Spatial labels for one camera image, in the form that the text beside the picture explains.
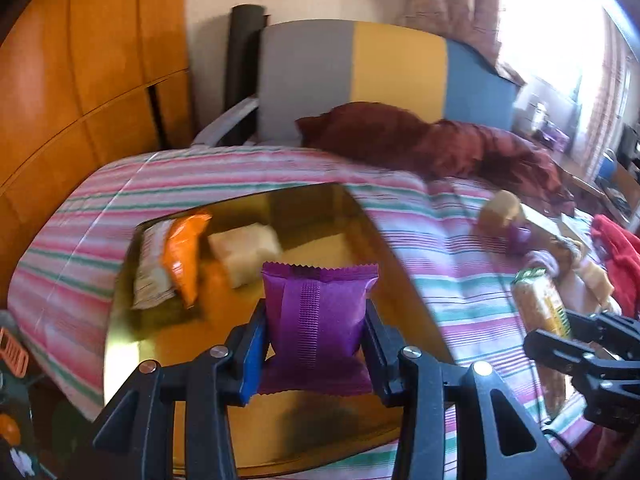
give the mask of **yellow tray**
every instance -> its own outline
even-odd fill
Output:
[[[208,212],[206,234],[260,222],[271,225],[284,250],[281,261],[319,267],[377,263],[372,291],[380,316],[408,343],[452,362],[437,326],[400,262],[358,203],[339,184],[289,187],[217,202],[139,225],[116,281],[104,359],[108,402],[136,365],[155,359],[168,366],[192,360],[225,341],[249,321],[263,297],[262,280],[232,290],[200,240],[199,299],[185,310],[179,300],[132,311],[133,282],[143,231],[156,222]],[[242,478],[284,475],[315,468],[396,439],[401,412],[373,394],[331,397],[309,392],[254,396],[228,410],[238,473]],[[176,406],[174,470],[184,472],[184,404]]]

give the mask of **striped bedsheet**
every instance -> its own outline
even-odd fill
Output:
[[[54,213],[18,263],[8,295],[34,357],[88,418],[102,407],[102,359],[114,279],[133,229],[197,205],[285,186],[340,182],[404,263],[459,364],[489,361],[529,413],[546,418],[535,368],[510,295],[520,262],[473,227],[495,191],[479,180],[425,183],[303,148],[204,148],[109,164]],[[590,218],[582,215],[585,231]],[[572,397],[551,424],[569,442],[590,428]],[[454,412],[446,416],[447,477],[456,467]],[[391,475],[395,445],[288,478]]]

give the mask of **food package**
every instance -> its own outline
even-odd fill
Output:
[[[268,262],[262,280],[275,355],[264,365],[258,393],[369,393],[369,373],[356,352],[378,266],[321,269]]]
[[[538,248],[546,249],[546,244],[549,240],[560,236],[558,224],[551,218],[544,216],[526,204],[522,204],[520,210],[521,216],[518,217],[518,220],[526,222],[536,239]]]
[[[257,280],[262,264],[277,260],[282,254],[276,231],[262,224],[214,233],[208,239],[211,251],[226,270],[231,288]]]
[[[524,267],[525,269],[543,268],[550,278],[555,278],[560,272],[558,261],[549,251],[529,251],[524,256]]]
[[[187,308],[198,296],[198,239],[210,219],[208,214],[198,214],[174,220],[164,246],[164,268]]]
[[[158,306],[180,292],[184,305],[197,296],[198,238],[210,215],[165,220],[143,233],[140,262],[134,283],[133,309]]]
[[[613,296],[610,296],[609,301],[602,306],[602,311],[615,314],[616,316],[622,316],[622,307],[613,299]]]
[[[613,286],[607,272],[590,259],[559,281],[558,292],[566,308],[584,316],[599,312],[620,313],[620,307],[611,297]]]
[[[580,231],[576,219],[562,213],[560,215],[560,221],[558,222],[558,228],[562,236],[572,238],[582,244],[583,257],[591,251],[589,248],[589,239]]]
[[[545,269],[521,270],[511,284],[511,293],[527,332],[541,328],[571,339],[571,327],[562,300]],[[548,416],[560,413],[567,398],[564,374],[536,364]]]
[[[558,276],[563,277],[571,270],[580,267],[580,263],[586,254],[584,245],[579,240],[573,240],[564,236],[551,238],[547,245],[548,250],[558,262]]]
[[[505,190],[486,202],[478,216],[478,227],[490,236],[503,236],[504,230],[520,215],[520,199]]]

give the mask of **dark red pillow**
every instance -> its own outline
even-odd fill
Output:
[[[306,148],[398,170],[404,169],[401,158],[418,142],[420,130],[428,127],[406,110],[364,102],[338,106],[296,124]]]
[[[511,132],[446,119],[429,124],[406,110],[363,102],[296,124],[308,148],[427,180],[480,176],[538,210],[574,211],[549,154]]]

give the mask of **wooden wardrobe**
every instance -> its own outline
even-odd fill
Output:
[[[184,0],[31,0],[0,44],[0,308],[86,177],[191,139]]]

